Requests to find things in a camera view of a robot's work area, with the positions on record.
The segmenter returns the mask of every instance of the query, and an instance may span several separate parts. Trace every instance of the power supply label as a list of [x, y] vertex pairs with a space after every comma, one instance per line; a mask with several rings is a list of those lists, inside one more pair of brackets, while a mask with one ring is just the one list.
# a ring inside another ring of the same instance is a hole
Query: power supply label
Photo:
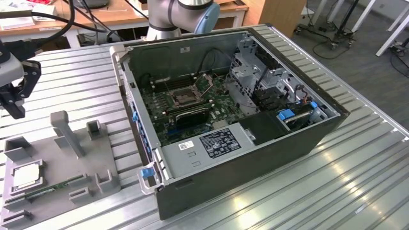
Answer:
[[228, 128], [203, 136], [200, 141], [211, 158], [217, 158], [241, 148]]

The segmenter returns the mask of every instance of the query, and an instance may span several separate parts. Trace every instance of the metal bracket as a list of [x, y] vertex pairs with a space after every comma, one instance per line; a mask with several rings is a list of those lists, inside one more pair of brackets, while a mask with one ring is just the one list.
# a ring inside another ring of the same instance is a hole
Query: metal bracket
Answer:
[[127, 54], [127, 49], [124, 45], [115, 45], [109, 47], [109, 56], [111, 56], [112, 65], [113, 65], [116, 83], [119, 86], [121, 86], [123, 83], [121, 83], [121, 76], [120, 76], [117, 65], [119, 65], [119, 60], [125, 54]]
[[155, 189], [159, 188], [159, 187], [161, 187], [161, 186], [164, 186], [164, 183], [159, 183], [159, 181], [156, 180], [156, 183], [157, 183], [157, 184], [156, 184], [155, 186], [151, 187], [151, 186], [147, 184], [147, 181], [144, 180], [143, 175], [141, 175], [141, 171], [143, 171], [144, 169], [155, 168], [155, 164], [156, 164], [155, 161], [151, 162], [151, 163], [147, 164], [145, 166], [140, 167], [139, 170], [137, 170], [137, 172], [136, 172], [136, 174], [137, 174], [137, 176], [139, 176], [139, 181], [140, 181], [140, 184], [141, 184], [141, 192], [143, 192], [145, 195], [149, 195], [149, 194], [155, 193]]

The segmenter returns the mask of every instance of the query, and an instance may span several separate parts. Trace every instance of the white label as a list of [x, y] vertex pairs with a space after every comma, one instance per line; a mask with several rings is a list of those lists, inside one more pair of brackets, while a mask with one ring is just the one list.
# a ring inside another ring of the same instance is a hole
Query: white label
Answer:
[[184, 47], [184, 48], [180, 48], [180, 53], [187, 53], [187, 52], [191, 52], [191, 47]]
[[188, 142], [179, 144], [180, 150], [187, 150], [188, 148], [192, 148], [192, 147], [195, 147], [195, 145], [193, 145], [193, 141], [191, 140]]
[[43, 31], [43, 30], [62, 30], [62, 27], [59, 26], [59, 27], [40, 28], [39, 30], [40, 31]]

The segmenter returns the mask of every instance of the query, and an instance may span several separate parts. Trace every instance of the side panel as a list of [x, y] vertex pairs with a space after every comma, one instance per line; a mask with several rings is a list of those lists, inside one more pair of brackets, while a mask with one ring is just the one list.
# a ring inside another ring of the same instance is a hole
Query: side panel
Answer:
[[160, 219], [220, 196], [307, 155], [347, 117], [336, 117], [263, 149], [164, 187], [157, 193]]

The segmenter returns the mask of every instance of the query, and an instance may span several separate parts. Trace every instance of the green circuit board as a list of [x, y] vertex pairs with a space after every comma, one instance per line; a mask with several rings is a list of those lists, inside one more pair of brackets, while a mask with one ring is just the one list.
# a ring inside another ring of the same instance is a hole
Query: green circuit board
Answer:
[[[207, 91], [200, 97], [200, 100], [196, 101], [189, 98], [179, 99], [179, 102], [192, 103], [192, 108], [189, 109], [177, 108], [175, 101], [177, 92], [188, 92], [185, 94], [189, 94], [189, 89], [192, 86], [173, 90], [175, 93], [172, 90], [167, 90], [165, 92], [153, 92], [148, 88], [141, 89], [141, 97], [163, 146], [215, 130], [213, 124], [219, 121], [224, 120], [225, 123], [231, 125], [245, 116], [240, 108], [237, 108], [236, 102], [233, 101], [231, 95], [227, 93], [225, 76], [216, 76], [212, 80], [212, 84], [213, 86], [209, 87], [209, 81], [205, 78], [199, 79], [195, 82], [195, 89], [197, 90], [199, 94], [203, 94]], [[184, 129], [176, 129], [176, 116], [200, 109], [209, 111], [208, 120], [195, 126]]]

